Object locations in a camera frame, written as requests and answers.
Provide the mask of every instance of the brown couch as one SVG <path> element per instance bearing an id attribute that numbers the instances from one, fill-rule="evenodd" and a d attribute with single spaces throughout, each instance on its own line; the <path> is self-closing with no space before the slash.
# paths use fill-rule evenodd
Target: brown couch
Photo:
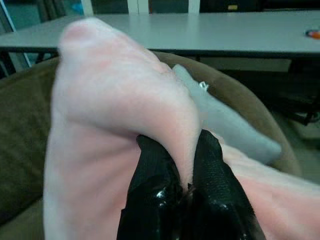
<path id="1" fill-rule="evenodd" d="M 281 144 L 273 167 L 300 176 L 286 137 L 262 102 L 235 79 L 200 62 L 157 52 L 170 67 L 183 65 L 209 93 Z M 0 81 L 0 240 L 43 240 L 42 190 L 50 96 L 59 63 L 54 58 Z"/>

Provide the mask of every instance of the pink fabric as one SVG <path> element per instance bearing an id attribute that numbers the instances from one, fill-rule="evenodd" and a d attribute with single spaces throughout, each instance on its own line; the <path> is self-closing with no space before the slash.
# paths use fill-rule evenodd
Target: pink fabric
<path id="1" fill-rule="evenodd" d="M 45 237 L 115 240 L 140 155 L 136 136 L 168 150 L 186 188 L 199 113 L 166 64 L 97 19 L 70 25 L 59 50 L 45 162 Z M 222 147 L 268 240 L 319 239 L 319 186 Z"/>

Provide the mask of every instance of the white table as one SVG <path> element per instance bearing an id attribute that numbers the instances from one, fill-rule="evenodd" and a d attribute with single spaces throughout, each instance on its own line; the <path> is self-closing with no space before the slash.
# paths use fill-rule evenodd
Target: white table
<path id="1" fill-rule="evenodd" d="M 151 50 L 186 55 L 317 58 L 320 40 L 304 35 L 320 27 L 320 11 L 96 15 Z M 0 36 L 0 51 L 56 52 L 66 16 Z"/>

